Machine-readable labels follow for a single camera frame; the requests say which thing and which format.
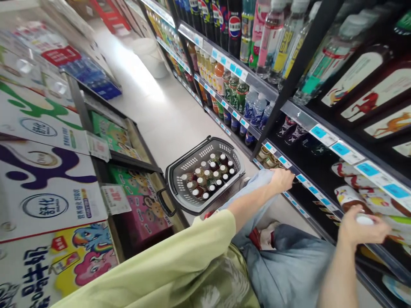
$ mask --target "trash bin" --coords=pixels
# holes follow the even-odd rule
[[[168,75],[156,40],[152,38],[139,38],[133,42],[132,48],[154,78],[160,79]]]

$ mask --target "person's arm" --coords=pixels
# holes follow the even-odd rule
[[[227,208],[234,215],[236,232],[240,231],[268,200],[291,188],[294,175],[289,170],[271,170],[274,173],[270,183],[236,199]]]
[[[358,308],[355,274],[357,245],[382,243],[391,229],[380,218],[371,215],[368,217],[374,221],[374,225],[360,225],[356,216],[361,210],[362,206],[356,205],[344,215],[334,259],[320,291],[318,308]]]

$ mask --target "light green sleeve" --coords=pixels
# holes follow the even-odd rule
[[[185,279],[225,253],[235,218],[222,210],[116,266],[53,308],[167,307]]]

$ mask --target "aisle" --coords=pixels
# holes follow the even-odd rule
[[[134,36],[119,39],[100,20],[89,23],[95,29],[96,42],[111,71],[122,85],[123,95],[110,100],[110,103],[137,123],[163,171],[208,135],[220,137],[235,146],[173,75],[160,80],[150,75],[130,48]],[[236,149],[245,165],[245,177],[252,177],[258,172],[257,167],[239,148]],[[185,216],[191,224],[194,217],[186,213]],[[267,225],[266,222],[273,218],[318,236],[281,195],[267,211],[262,225]],[[360,307],[379,307],[360,283],[357,289]]]

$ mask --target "light green shirt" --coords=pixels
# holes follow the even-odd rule
[[[245,260],[222,210],[118,265],[53,308],[259,308]]]

